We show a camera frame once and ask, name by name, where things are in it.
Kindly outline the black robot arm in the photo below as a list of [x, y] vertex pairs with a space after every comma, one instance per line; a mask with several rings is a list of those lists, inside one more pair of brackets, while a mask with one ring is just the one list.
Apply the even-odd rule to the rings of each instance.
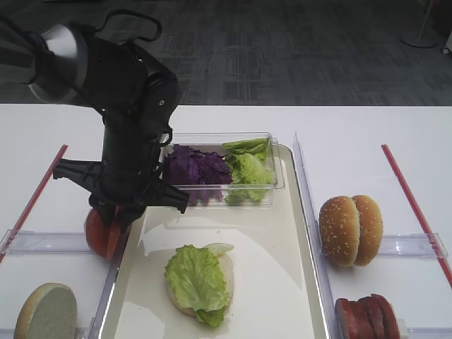
[[113, 43], [80, 23], [37, 34], [2, 17], [1, 77], [26, 84], [42, 102], [90, 107], [101, 116], [101, 160], [62, 159], [53, 177], [88, 191], [105, 227], [119, 218], [126, 230], [149, 206], [186, 210], [188, 194], [163, 181], [160, 162], [172, 141], [179, 82], [136, 38]]

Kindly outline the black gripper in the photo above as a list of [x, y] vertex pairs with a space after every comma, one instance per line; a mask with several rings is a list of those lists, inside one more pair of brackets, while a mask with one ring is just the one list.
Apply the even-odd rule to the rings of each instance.
[[150, 76], [127, 108], [108, 109], [102, 159], [60, 159], [54, 179], [69, 179], [91, 193], [88, 203], [110, 227], [117, 206], [124, 207], [121, 228], [127, 230], [148, 206], [174, 207], [184, 213], [189, 195], [164, 182], [160, 154], [172, 140], [170, 117], [180, 99], [175, 76]]

